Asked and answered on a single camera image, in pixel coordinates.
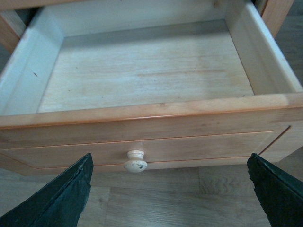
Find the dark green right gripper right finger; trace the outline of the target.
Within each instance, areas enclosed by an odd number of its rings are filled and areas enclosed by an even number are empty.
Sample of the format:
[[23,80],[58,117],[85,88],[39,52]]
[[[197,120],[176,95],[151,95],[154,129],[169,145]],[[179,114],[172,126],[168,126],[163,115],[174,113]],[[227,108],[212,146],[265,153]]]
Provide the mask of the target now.
[[259,203],[273,227],[303,225],[303,183],[256,153],[247,161]]

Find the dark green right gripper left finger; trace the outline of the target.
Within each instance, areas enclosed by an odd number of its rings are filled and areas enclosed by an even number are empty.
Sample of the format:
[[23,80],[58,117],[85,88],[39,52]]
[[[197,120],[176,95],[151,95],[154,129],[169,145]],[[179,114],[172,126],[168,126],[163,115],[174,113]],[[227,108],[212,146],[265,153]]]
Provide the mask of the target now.
[[90,153],[0,218],[2,227],[75,227],[91,190]]

